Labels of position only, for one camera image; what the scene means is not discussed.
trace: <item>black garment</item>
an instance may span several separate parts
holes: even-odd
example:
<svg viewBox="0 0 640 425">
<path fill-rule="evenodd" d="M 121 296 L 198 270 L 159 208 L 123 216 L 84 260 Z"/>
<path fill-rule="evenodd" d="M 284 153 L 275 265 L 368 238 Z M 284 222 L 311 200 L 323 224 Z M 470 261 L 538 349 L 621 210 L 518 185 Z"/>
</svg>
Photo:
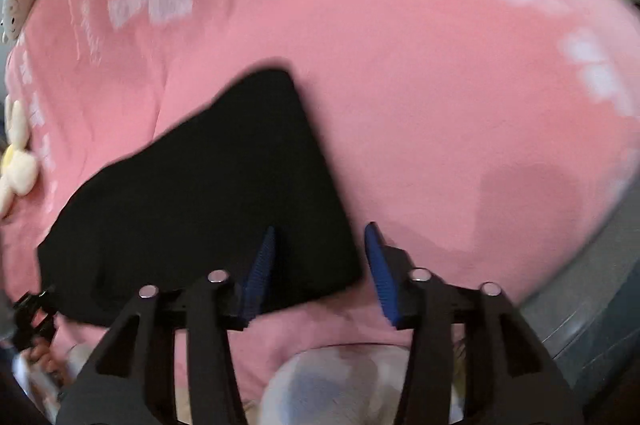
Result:
<svg viewBox="0 0 640 425">
<path fill-rule="evenodd" d="M 242 278 L 277 232 L 264 311 L 362 275 L 344 209 L 289 75 L 249 74 L 71 197 L 38 248 L 64 315 L 108 326 L 138 289 L 180 289 L 215 269 Z"/>
</svg>

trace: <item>pink bedsheet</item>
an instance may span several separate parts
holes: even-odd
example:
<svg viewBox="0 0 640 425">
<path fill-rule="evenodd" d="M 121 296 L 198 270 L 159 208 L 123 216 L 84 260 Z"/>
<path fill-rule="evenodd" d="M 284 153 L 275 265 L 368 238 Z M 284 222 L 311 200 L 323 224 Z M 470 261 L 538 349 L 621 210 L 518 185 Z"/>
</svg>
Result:
<svg viewBox="0 0 640 425">
<path fill-rule="evenodd" d="M 8 291 L 38 288 L 34 250 L 82 182 L 277 58 L 358 237 L 378 221 L 418 265 L 521 300 L 636 168 L 638 26 L 622 0 L 38 0 L 7 65 L 42 160 L 2 228 Z M 102 332 L 62 322 L 56 346 Z M 301 350 L 405 340 L 367 281 L 262 317 L 231 344 L 252 399 Z"/>
</svg>

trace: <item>pink fabric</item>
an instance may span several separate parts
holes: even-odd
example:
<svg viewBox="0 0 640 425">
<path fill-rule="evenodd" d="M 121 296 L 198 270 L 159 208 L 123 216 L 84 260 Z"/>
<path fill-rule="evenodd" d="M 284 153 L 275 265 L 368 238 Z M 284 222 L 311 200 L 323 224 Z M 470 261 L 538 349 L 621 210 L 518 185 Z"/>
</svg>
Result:
<svg viewBox="0 0 640 425">
<path fill-rule="evenodd" d="M 2 229 L 9 293 L 37 289 L 34 250 L 82 182 L 276 58 L 358 238 L 378 221 L 416 264 L 521 300 L 635 170 L 638 47 L 622 0 L 38 0 L 7 65 L 43 161 Z M 102 332 L 63 323 L 56 345 Z M 369 281 L 231 338 L 245 398 L 301 350 L 405 340 Z"/>
</svg>

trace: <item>silver rivet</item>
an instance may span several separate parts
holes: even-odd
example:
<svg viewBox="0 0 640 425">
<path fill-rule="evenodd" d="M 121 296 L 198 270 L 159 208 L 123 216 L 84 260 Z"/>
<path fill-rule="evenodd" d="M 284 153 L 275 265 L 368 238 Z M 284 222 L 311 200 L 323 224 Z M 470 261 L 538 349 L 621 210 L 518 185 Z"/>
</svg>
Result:
<svg viewBox="0 0 640 425">
<path fill-rule="evenodd" d="M 482 293 L 489 295 L 490 297 L 496 297 L 502 293 L 502 288 L 500 288 L 500 286 L 495 282 L 485 282 L 480 286 L 480 289 L 482 290 Z"/>
<path fill-rule="evenodd" d="M 431 278 L 431 272 L 425 268 L 416 268 L 409 272 L 411 280 L 427 282 Z"/>
<path fill-rule="evenodd" d="M 140 288 L 140 291 L 138 292 L 138 295 L 140 295 L 140 297 L 143 299 L 151 299 L 158 295 L 158 288 L 153 286 L 153 284 L 142 286 L 142 288 Z"/>
<path fill-rule="evenodd" d="M 229 274 L 225 270 L 214 270 L 209 275 L 207 275 L 207 279 L 209 282 L 224 282 L 229 278 Z"/>
</svg>

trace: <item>black cloth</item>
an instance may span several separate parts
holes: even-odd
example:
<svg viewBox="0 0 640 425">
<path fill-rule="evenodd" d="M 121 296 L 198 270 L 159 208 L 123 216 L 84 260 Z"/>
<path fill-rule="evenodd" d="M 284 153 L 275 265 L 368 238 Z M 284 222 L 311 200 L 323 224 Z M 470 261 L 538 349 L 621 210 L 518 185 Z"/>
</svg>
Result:
<svg viewBox="0 0 640 425">
<path fill-rule="evenodd" d="M 362 276 L 350 224 L 302 102 L 281 69 L 252 72 L 139 153 L 100 170 L 38 247 L 64 315 L 108 326 L 139 288 L 241 278 L 266 229 L 276 258 L 264 312 Z"/>
</svg>

